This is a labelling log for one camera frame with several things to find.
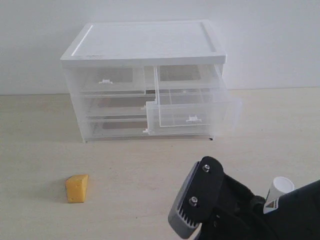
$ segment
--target plastic drawer organizer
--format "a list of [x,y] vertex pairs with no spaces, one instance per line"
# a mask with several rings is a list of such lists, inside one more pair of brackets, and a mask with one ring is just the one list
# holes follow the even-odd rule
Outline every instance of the plastic drawer organizer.
[[232,130],[239,114],[207,20],[87,24],[61,62],[85,142],[212,138]]

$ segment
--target screw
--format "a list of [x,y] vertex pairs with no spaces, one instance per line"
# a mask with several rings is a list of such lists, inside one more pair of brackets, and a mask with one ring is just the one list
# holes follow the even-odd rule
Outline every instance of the screw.
[[208,164],[206,164],[206,165],[204,165],[204,166],[202,167],[202,170],[205,171],[206,173],[208,173],[209,170],[210,170],[210,166],[209,166]]
[[197,206],[197,202],[198,202],[198,198],[197,198],[197,197],[195,197],[195,196],[190,197],[190,199],[189,199],[189,204],[190,204],[192,207]]

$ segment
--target light wood surface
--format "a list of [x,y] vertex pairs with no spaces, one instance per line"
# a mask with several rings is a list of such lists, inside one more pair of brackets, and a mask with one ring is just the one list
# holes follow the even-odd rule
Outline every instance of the light wood surface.
[[[275,176],[320,179],[320,88],[232,94],[233,135],[87,144],[68,95],[0,96],[0,240],[179,239],[167,215],[203,156],[262,196]],[[67,203],[75,174],[89,174],[85,203]]]

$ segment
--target yellow toy cheese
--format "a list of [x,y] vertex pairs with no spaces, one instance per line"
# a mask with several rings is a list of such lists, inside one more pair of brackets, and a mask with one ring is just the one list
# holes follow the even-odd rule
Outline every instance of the yellow toy cheese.
[[86,199],[88,174],[74,175],[65,181],[68,203],[84,203]]

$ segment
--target warning label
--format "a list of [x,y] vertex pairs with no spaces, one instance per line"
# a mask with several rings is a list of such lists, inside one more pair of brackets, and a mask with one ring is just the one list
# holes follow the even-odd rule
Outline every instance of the warning label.
[[278,208],[279,208],[279,198],[277,198],[276,200],[267,202],[264,205],[263,213],[268,214],[270,212],[273,212],[274,210],[277,210]]

